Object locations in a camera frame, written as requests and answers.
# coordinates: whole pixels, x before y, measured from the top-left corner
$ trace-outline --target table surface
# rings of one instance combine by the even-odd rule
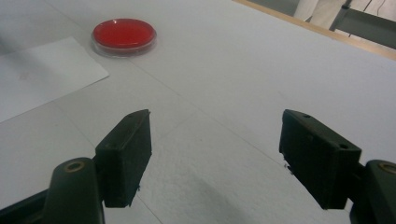
[[[396,161],[396,62],[233,1],[3,0],[0,54],[69,36],[109,77],[0,123],[0,207],[46,189],[53,168],[92,157],[131,112],[151,111],[153,155],[132,207],[107,223],[349,223],[283,167],[284,109],[305,112]],[[156,47],[113,59],[96,24],[135,18]]]

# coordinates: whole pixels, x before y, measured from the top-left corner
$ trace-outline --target red disc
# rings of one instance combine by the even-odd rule
[[[92,32],[94,40],[113,49],[135,49],[149,44],[155,30],[146,22],[134,19],[104,21]]]

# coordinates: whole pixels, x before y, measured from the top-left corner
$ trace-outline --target red round container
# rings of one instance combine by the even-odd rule
[[[156,38],[151,25],[134,19],[104,21],[92,32],[94,49],[103,55],[129,57],[150,50]]]

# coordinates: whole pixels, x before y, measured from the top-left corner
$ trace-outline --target white paper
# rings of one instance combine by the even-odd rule
[[[107,76],[73,37],[0,56],[0,122]]]

